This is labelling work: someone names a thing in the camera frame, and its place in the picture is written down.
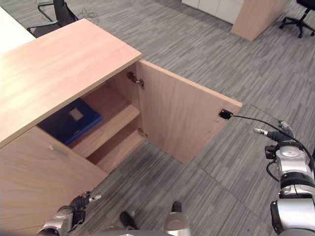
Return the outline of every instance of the drawer handle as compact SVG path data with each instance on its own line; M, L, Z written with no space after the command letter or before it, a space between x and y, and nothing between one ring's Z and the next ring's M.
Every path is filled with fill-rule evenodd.
M51 151L54 151L55 153L63 156L63 157L68 157L67 153L63 152L63 151L60 151L58 148L55 148L54 146L49 146L49 149Z

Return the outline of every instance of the gray carpet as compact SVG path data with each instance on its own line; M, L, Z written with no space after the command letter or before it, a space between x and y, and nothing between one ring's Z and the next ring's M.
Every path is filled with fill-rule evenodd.
M97 13L90 19L144 58L215 91L244 102L241 114L276 123L287 120L313 151L315 144L315 37L298 28L278 29L280 19L254 42L230 33L232 25L181 4L180 0L69 0ZM0 0L24 26L42 23L35 1ZM291 2L285 15L300 18L304 8ZM306 22L315 27L315 14ZM257 122L233 118L224 130L184 166L145 143L96 190L102 200L90 205L86 223L73 235L99 233L119 225L122 210L135 211L142 229L160 230L174 200L195 236L266 236L269 204L277 183L265 172L263 148L272 142L252 133Z

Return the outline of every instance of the metal hinge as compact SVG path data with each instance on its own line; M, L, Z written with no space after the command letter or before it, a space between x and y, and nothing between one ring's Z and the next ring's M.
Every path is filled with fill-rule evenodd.
M140 85L141 88L144 89L144 81L143 81L143 79L138 79L137 77L135 77L134 73L131 72L131 71L127 73L127 77L128 77L128 79L133 81L135 84Z
M142 136L142 137L148 137L148 135L143 131L143 129L138 128L138 133Z

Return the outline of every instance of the cabinet hinge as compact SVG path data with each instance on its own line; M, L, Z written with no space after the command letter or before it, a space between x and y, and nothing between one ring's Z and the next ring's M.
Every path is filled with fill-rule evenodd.
M138 128L138 133L142 136L142 137L148 137L148 135L143 131L143 129Z
M128 79L133 81L135 84L140 85L140 87L144 89L143 79L138 79L137 77L135 77L134 73L131 71L127 73L127 77L128 77Z
M233 113L229 112L226 109L223 109L219 114L219 117L223 119L230 119L232 116L233 116Z

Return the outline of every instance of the chair base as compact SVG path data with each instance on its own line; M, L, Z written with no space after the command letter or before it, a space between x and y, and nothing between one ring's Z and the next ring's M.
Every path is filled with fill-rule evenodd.
M305 24L303 22L303 20L298 20L298 19L294 19L294 18L290 18L290 17L285 17L282 20L282 24L279 26L279 28L283 28L285 25L296 25L299 30L300 30L300 34L298 35L299 38L302 38L303 36L303 27L308 28L312 31L311 36L315 35L315 30L310 27L308 24Z

